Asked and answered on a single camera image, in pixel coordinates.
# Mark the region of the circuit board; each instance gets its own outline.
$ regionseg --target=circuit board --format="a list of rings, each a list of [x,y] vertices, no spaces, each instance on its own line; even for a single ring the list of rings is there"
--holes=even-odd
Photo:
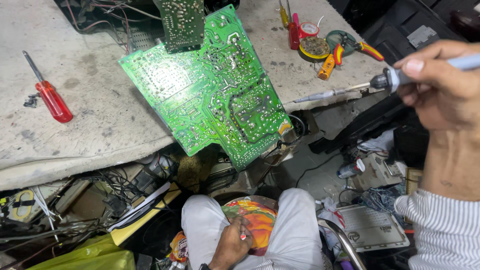
[[[168,49],[204,42],[204,0],[154,0],[160,10]]]
[[[189,156],[217,143],[240,171],[292,124],[233,6],[204,31],[198,50],[162,43],[119,63]]]

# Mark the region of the concrete workbench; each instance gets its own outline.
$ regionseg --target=concrete workbench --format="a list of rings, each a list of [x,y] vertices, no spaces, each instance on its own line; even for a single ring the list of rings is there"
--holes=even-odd
[[[340,29],[360,39],[326,0],[292,0],[290,5],[300,22],[317,23],[325,16],[320,36]],[[276,9],[277,0],[241,0],[237,13],[288,112],[339,101],[292,102],[366,82],[385,67],[355,52],[328,81],[316,78],[310,63],[289,49],[287,30],[281,27]],[[0,190],[129,162],[174,142],[118,65],[124,51],[107,33],[77,33],[51,0],[1,3],[0,25]],[[22,50],[57,88],[73,120],[55,121],[41,100],[35,109],[23,106],[24,99],[36,93],[37,80]]]

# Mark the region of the pliers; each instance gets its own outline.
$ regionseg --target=pliers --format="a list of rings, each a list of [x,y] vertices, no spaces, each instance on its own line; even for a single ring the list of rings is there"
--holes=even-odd
[[[335,59],[336,65],[342,64],[342,54],[345,51],[344,47],[347,43],[351,45],[353,48],[355,48],[356,50],[367,52],[378,61],[383,61],[385,59],[385,57],[383,57],[381,53],[379,53],[377,50],[375,50],[372,46],[368,45],[367,43],[362,41],[360,41],[360,43],[357,43],[351,40],[347,36],[347,34],[344,34],[344,35],[342,35],[341,33],[338,33],[338,34],[342,37],[342,43],[341,44],[338,43],[334,50],[334,59]]]

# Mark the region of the wristwatch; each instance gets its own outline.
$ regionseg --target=wristwatch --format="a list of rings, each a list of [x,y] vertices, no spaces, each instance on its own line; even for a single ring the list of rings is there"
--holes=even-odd
[[[202,263],[199,270],[210,270],[210,268],[208,268],[208,264]]]

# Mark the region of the yellow screwdriver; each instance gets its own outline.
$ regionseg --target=yellow screwdriver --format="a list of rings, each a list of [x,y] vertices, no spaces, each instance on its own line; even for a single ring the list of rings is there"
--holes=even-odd
[[[287,28],[288,27],[287,12],[282,6],[282,0],[278,0],[278,2],[280,3],[280,16],[282,16],[283,27]]]

